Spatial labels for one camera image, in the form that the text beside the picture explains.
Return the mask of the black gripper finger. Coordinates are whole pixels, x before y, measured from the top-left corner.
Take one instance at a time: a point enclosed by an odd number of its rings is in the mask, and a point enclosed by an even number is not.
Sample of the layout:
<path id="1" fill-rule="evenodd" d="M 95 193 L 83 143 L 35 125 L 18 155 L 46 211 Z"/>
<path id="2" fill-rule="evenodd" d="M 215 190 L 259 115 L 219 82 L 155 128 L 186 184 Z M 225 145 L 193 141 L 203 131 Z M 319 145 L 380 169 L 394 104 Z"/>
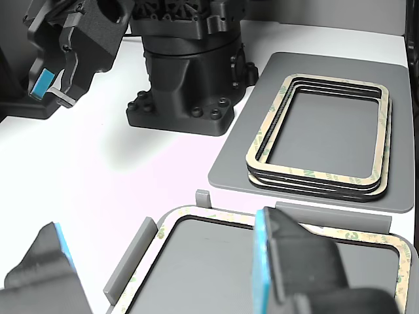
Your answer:
<path id="1" fill-rule="evenodd" d="M 251 275 L 257 314 L 400 312 L 386 291 L 349 286 L 332 239 L 309 232 L 271 207 L 255 215 Z"/>
<path id="2" fill-rule="evenodd" d="M 43 226 L 1 289 L 1 313 L 91 313 L 60 224 Z"/>

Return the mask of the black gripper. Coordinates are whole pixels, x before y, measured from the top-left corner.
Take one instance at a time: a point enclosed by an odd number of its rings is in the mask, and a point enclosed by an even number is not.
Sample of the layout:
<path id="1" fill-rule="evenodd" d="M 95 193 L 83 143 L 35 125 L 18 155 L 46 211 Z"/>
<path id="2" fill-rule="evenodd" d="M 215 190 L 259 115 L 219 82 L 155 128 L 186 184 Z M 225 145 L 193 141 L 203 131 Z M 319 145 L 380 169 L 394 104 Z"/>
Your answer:
<path id="1" fill-rule="evenodd" d="M 72 108 L 94 75 L 112 68 L 128 27 L 128 2 L 84 1 L 82 9 L 75 27 L 28 37 L 37 53 L 29 70 L 31 98 L 41 101 L 48 90 L 57 104 Z"/>

